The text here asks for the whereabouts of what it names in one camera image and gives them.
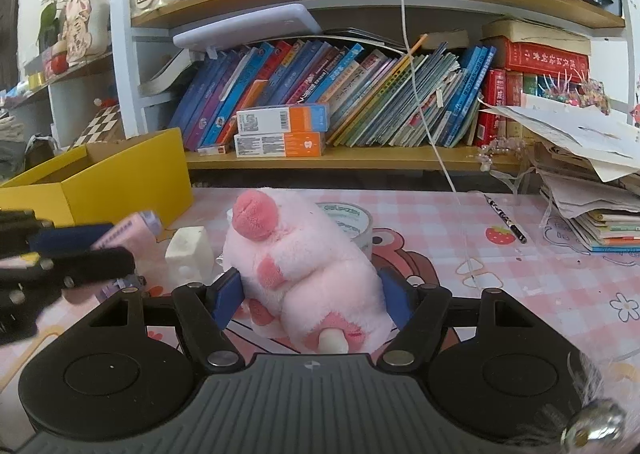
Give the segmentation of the pink checkered desk mat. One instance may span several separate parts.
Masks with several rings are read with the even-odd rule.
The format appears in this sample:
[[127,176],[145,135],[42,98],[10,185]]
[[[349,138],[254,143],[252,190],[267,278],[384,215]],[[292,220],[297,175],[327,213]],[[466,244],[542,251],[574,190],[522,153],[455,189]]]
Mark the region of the pink checkered desk mat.
[[[413,286],[431,261],[388,228],[372,261]],[[639,384],[597,366],[503,289],[452,295],[435,358],[386,373],[363,354],[255,353],[203,374],[144,324],[178,327],[171,296],[113,295],[28,362],[27,453],[634,453]]]

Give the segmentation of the yellow cardboard box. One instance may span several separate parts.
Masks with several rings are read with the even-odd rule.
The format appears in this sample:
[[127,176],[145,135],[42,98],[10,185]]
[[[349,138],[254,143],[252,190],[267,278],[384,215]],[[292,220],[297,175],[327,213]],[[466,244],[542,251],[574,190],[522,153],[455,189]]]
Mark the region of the yellow cardboard box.
[[180,130],[81,145],[0,189],[3,209],[31,209],[58,226],[116,223],[154,211],[164,226],[193,203]]

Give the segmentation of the purple toy camera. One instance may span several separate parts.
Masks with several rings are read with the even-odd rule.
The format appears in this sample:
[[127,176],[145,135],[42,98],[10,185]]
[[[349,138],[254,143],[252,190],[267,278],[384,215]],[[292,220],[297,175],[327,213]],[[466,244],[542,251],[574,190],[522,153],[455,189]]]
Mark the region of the purple toy camera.
[[103,303],[103,301],[123,289],[137,289],[138,291],[143,291],[145,285],[145,278],[143,278],[142,275],[130,274],[127,275],[126,278],[108,281],[105,285],[100,287],[96,292],[96,300],[98,300],[99,303]]

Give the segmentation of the pink small stapler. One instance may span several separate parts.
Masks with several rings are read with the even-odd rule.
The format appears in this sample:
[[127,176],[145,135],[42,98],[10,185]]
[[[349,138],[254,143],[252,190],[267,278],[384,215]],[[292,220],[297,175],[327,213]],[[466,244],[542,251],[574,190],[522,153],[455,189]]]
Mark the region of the pink small stapler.
[[154,211],[137,211],[116,223],[91,248],[123,247],[134,256],[137,274],[148,274],[154,266],[157,238],[164,227]]

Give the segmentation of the white cheese-shaped eraser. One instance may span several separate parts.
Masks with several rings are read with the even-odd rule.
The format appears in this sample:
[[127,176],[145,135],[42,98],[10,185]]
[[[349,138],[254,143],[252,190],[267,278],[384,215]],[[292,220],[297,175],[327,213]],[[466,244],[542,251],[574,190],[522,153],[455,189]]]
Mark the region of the white cheese-shaped eraser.
[[181,286],[208,283],[213,278],[216,256],[204,227],[183,227],[171,238],[165,252],[171,282]]

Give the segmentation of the red thick dictionary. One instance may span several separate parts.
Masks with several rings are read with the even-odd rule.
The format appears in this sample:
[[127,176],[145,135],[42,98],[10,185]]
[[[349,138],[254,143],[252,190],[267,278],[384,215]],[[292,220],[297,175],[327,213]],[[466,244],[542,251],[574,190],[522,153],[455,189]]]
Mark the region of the red thick dictionary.
[[512,43],[503,36],[485,38],[482,43],[497,49],[491,63],[494,68],[523,74],[559,76],[574,83],[590,75],[588,57],[575,52],[536,43]]

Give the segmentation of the upper orange white box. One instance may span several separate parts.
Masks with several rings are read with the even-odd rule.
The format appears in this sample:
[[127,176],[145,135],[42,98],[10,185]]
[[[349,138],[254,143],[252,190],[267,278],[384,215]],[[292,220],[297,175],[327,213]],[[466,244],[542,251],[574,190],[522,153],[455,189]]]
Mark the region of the upper orange white box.
[[236,115],[240,135],[266,133],[326,133],[329,108],[323,103],[283,104],[244,109]]

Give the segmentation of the black pen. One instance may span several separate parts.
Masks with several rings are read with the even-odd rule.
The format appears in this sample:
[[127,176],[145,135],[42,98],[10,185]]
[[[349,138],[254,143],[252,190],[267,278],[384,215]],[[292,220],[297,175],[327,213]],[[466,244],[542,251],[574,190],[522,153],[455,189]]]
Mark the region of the black pen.
[[526,244],[527,237],[520,229],[520,227],[508,216],[508,214],[497,204],[494,199],[492,199],[487,194],[484,195],[484,198],[487,204],[494,210],[494,212],[499,216],[502,222],[509,228],[514,237],[516,237],[520,243]]

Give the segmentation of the stack of papers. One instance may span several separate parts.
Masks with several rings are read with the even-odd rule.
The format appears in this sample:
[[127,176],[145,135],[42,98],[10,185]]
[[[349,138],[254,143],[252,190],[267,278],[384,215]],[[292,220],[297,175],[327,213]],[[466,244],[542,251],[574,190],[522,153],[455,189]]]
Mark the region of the stack of papers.
[[483,110],[522,126],[541,194],[590,253],[639,252],[639,128],[620,112],[523,95]]

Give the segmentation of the brown white chessboard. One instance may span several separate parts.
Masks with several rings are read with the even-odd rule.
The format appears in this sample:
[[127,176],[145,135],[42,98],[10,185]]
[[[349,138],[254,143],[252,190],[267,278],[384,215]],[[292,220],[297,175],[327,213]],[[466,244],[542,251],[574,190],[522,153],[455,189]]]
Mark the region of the brown white chessboard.
[[70,148],[89,143],[112,142],[125,138],[119,106],[101,108]]

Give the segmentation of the lower orange white box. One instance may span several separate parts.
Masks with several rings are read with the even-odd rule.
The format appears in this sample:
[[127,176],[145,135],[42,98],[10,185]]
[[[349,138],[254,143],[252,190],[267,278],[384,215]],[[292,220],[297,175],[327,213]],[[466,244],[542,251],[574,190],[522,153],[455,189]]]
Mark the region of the lower orange white box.
[[235,135],[237,157],[318,157],[324,151],[324,133],[264,133]]

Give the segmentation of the white lamp head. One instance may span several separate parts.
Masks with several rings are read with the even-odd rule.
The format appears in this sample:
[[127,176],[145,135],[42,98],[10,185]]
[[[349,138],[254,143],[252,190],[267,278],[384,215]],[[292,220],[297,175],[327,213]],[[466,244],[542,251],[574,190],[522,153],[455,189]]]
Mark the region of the white lamp head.
[[213,57],[217,51],[259,40],[321,32],[320,24],[304,5],[287,4],[210,22],[175,35],[172,42],[178,48]]

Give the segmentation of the orange white box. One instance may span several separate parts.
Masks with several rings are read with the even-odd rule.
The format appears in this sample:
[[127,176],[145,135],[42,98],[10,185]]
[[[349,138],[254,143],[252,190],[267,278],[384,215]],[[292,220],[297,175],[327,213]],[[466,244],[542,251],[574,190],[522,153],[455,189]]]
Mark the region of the orange white box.
[[318,157],[324,151],[324,133],[264,133],[235,135],[237,157]]
[[266,133],[326,133],[329,108],[323,103],[283,104],[244,109],[236,115],[240,135]]

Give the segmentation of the clear tape roll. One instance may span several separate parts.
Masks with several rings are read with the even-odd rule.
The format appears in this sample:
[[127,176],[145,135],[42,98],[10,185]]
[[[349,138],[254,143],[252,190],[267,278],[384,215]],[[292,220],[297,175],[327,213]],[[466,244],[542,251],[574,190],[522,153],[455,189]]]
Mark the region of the clear tape roll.
[[318,203],[318,206],[349,236],[364,255],[371,258],[373,219],[364,208],[337,202],[322,202]]

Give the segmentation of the red round doll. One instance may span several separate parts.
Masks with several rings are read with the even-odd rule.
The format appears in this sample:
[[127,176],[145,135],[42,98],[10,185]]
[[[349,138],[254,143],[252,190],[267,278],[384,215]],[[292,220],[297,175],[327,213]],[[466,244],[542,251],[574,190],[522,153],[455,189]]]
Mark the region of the red round doll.
[[50,69],[53,75],[61,75],[68,70],[68,63],[66,59],[66,53],[60,52],[59,54],[55,54],[51,57],[50,61]]

